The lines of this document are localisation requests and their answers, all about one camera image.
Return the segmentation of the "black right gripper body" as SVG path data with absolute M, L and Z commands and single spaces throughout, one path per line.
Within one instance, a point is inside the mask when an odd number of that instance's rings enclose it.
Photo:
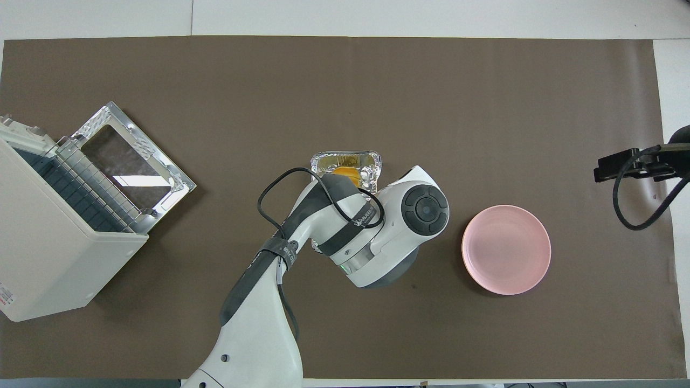
M 656 182 L 690 177 L 690 125 L 673 133 L 667 143 L 649 148 L 629 148 L 597 160 L 596 183 L 623 177 L 653 178 Z

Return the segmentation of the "golden sliced bread loaf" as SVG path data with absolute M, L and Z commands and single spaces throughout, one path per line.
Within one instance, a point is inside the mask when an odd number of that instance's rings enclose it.
M 340 167 L 335 168 L 332 173 L 347 177 L 356 187 L 362 188 L 362 175 L 356 167 L 341 165 Z

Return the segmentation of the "aluminium foil tray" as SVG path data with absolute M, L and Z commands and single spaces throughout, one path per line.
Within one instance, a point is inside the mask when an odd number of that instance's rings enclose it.
M 310 159 L 311 170 L 320 177 L 332 174 L 341 165 L 356 167 L 362 175 L 362 188 L 371 193 L 378 192 L 378 179 L 383 164 L 380 154 L 374 151 L 325 151 L 316 153 Z

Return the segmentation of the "glass oven door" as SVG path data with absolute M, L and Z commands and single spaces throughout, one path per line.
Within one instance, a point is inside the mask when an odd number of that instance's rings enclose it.
M 147 235 L 196 189 L 195 182 L 115 103 L 101 107 L 70 139 L 141 211 L 135 233 Z

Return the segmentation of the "cream toaster oven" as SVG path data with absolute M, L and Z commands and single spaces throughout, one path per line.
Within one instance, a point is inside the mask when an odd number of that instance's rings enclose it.
M 0 312 L 13 322 L 86 306 L 148 240 L 77 216 L 45 179 L 58 142 L 30 127 L 0 125 Z

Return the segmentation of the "pink round plate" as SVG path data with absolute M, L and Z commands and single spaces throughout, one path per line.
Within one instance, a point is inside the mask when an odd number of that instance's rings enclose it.
M 488 292 L 513 296 L 529 292 L 547 274 L 552 254 L 544 224 L 526 209 L 501 204 L 478 212 L 460 243 L 464 267 Z

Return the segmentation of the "brown table mat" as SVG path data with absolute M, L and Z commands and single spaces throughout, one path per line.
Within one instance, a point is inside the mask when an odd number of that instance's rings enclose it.
M 374 150 L 382 186 L 421 165 L 444 233 L 397 282 L 357 289 L 306 246 L 284 278 L 308 378 L 684 378 L 668 214 L 616 218 L 601 157 L 663 142 L 650 41 L 156 37 L 7 41 L 0 114 L 59 139 L 114 101 L 197 184 L 83 308 L 0 314 L 0 378 L 188 377 L 274 227 L 256 201 L 314 153 Z M 491 206 L 550 236 L 532 290 L 461 258 Z

